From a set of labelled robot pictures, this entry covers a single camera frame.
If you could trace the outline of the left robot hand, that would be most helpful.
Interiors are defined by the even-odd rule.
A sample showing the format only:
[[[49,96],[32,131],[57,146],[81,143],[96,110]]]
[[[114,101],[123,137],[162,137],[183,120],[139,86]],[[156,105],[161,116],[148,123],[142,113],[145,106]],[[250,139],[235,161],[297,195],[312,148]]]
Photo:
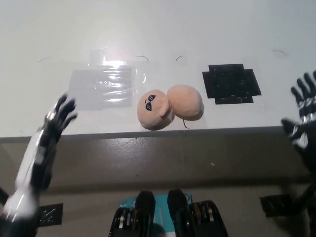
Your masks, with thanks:
[[[7,218],[35,217],[40,207],[40,196],[50,184],[56,147],[63,131],[77,118],[76,100],[62,95],[44,118],[42,126],[31,137],[21,161],[15,192],[3,208]]]

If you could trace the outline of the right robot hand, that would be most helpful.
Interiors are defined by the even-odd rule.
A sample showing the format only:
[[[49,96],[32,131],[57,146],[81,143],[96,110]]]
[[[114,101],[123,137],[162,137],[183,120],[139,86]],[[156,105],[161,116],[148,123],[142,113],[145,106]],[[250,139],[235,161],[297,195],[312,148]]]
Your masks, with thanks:
[[[291,87],[299,110],[300,121],[288,118],[281,120],[282,128],[294,149],[301,156],[307,170],[316,174],[316,73],[304,73],[297,79],[297,86]]]

